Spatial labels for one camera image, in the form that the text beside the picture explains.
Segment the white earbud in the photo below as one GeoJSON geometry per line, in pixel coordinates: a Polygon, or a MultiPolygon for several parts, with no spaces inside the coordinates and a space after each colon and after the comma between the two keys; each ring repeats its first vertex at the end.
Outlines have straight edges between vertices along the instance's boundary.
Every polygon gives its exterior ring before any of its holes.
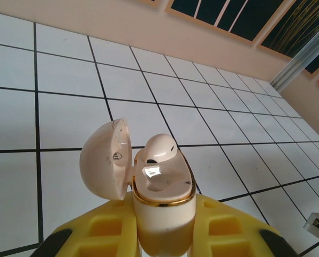
{"type": "Polygon", "coordinates": [[[144,148],[143,161],[158,163],[176,156],[177,146],[174,139],[167,134],[158,134],[149,139],[144,148]]]}

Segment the logo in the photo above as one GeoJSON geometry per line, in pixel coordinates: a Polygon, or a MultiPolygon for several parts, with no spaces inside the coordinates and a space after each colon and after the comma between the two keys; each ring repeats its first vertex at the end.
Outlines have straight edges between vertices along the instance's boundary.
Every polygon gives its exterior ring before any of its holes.
{"type": "Polygon", "coordinates": [[[113,160],[118,161],[118,160],[120,160],[121,158],[122,158],[121,153],[115,152],[115,153],[113,154],[113,160]]]}

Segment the wall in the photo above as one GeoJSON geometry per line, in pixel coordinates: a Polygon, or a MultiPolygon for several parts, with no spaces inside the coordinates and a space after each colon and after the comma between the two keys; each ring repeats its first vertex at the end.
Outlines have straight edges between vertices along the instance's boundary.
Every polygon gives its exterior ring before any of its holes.
{"type": "Polygon", "coordinates": [[[0,0],[0,13],[264,80],[271,80],[287,63],[283,56],[167,13],[167,4],[168,0],[158,7],[136,0],[0,0]]]}
{"type": "Polygon", "coordinates": [[[319,75],[302,72],[281,94],[319,134],[319,75]]]}

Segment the metal object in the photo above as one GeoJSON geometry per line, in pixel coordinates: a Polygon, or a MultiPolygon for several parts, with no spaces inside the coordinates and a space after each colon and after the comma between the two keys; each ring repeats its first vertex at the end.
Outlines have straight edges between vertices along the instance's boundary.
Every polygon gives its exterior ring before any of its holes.
{"type": "Polygon", "coordinates": [[[319,31],[280,71],[271,82],[271,85],[278,92],[281,92],[318,55],[319,31]]]}

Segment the white tile floor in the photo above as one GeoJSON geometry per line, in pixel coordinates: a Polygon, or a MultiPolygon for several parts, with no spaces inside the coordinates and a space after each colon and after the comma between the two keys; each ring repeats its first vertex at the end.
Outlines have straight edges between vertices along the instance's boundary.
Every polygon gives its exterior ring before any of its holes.
{"type": "Polygon", "coordinates": [[[201,193],[298,253],[318,242],[303,225],[319,211],[319,135],[268,82],[0,14],[0,256],[29,256],[106,202],[85,188],[79,153],[120,117],[133,156],[172,133],[201,193]]]}

